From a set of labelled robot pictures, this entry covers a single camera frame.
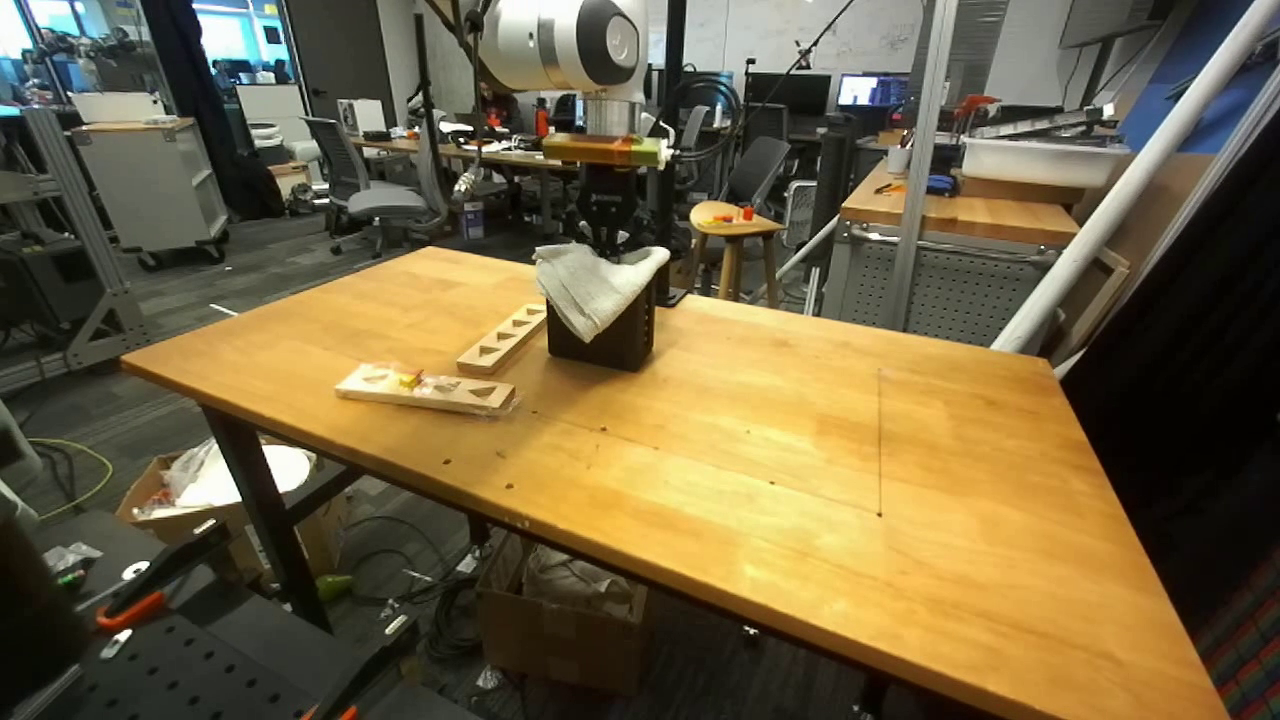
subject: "box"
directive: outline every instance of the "box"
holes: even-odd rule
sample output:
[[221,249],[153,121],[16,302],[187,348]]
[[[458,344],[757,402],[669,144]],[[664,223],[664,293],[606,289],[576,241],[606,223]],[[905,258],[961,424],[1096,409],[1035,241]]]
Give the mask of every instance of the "box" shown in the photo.
[[[239,582],[268,582],[271,563],[243,515],[239,506],[228,509],[197,509],[182,515],[137,515],[144,509],[169,506],[165,467],[175,455],[155,455],[119,498],[116,522],[153,533],[161,544],[185,544],[203,522],[221,522],[232,533],[232,560],[239,567]],[[345,498],[327,502],[321,511],[313,511],[305,523],[295,523],[295,542],[313,563],[313,575],[335,572],[340,552],[340,523],[345,523]]]
[[1061,183],[1061,190],[1108,190],[1124,161],[1124,144],[1035,144],[1035,142],[975,142],[965,137],[965,175]]
[[479,572],[479,645],[505,672],[527,672],[596,692],[636,692],[648,589],[633,586],[623,612],[566,610],[525,596],[527,544],[508,542]]
[[606,370],[644,370],[653,355],[653,333],[655,333],[653,308],[655,308],[655,293],[648,279],[644,293],[623,308],[623,317],[618,317],[594,344],[585,344],[547,306],[547,354],[585,362],[585,363],[606,363]]

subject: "black box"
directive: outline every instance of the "black box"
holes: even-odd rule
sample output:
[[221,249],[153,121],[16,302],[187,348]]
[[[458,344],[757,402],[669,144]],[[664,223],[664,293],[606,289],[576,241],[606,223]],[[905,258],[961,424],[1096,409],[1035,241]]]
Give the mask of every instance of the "black box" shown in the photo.
[[609,326],[594,344],[572,338],[557,308],[547,306],[547,348],[551,355],[585,362],[585,363],[606,363],[606,370],[644,370],[653,355],[653,279],[644,293],[623,308],[619,320]]

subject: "metal frame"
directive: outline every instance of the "metal frame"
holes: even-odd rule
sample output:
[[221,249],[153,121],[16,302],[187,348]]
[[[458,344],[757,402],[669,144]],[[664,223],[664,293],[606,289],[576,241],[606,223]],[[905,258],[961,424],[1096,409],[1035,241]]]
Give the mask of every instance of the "metal frame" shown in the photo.
[[843,223],[832,243],[832,277],[826,293],[826,317],[905,327],[918,338],[944,338],[961,344],[993,344],[1020,302],[1055,265],[1055,249],[1000,243],[1000,241],[944,241],[918,235],[914,243],[914,306],[901,326],[894,306],[905,285],[897,285],[897,259],[905,241],[897,233],[877,233]]
[[144,317],[141,317],[131,293],[123,289],[107,233],[90,199],[83,173],[80,173],[58,116],[48,107],[24,107],[24,126],[36,142],[48,173],[6,173],[8,190],[27,190],[27,197],[8,192],[6,205],[24,233],[39,235],[48,227],[46,227],[36,205],[59,199],[74,220],[77,241],[90,254],[91,272],[105,285],[105,295],[97,302],[97,308],[83,317],[83,326],[77,327],[77,338],[59,354],[39,354],[39,355],[24,355],[24,362],[6,363],[0,393],[80,373],[90,363],[111,362],[111,355],[141,348],[147,339]]

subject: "cardboard box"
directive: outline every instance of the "cardboard box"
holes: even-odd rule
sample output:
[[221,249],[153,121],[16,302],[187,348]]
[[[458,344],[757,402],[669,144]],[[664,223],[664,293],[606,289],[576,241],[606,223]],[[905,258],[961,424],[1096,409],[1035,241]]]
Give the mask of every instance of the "cardboard box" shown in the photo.
[[[232,533],[232,560],[243,582],[268,582],[268,558],[243,515],[239,506],[228,509],[197,509],[182,515],[141,515],[147,509],[169,506],[165,467],[175,455],[155,455],[119,498],[116,522],[153,533],[161,544],[185,544],[203,522],[221,522]],[[321,511],[313,511],[305,523],[295,523],[295,542],[313,563],[313,575],[335,572],[340,552],[340,523],[345,523],[345,498],[327,502]]]
[[619,615],[525,596],[527,544],[508,542],[479,575],[484,662],[596,692],[636,692],[644,662],[648,589],[633,586]]

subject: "white cabinet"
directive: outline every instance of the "white cabinet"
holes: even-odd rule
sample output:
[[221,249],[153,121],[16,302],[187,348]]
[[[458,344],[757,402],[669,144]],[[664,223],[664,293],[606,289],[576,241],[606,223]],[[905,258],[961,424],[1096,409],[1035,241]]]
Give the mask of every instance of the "white cabinet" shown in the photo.
[[228,205],[197,121],[83,126],[77,150],[119,249],[141,254],[144,267],[171,249],[225,258]]

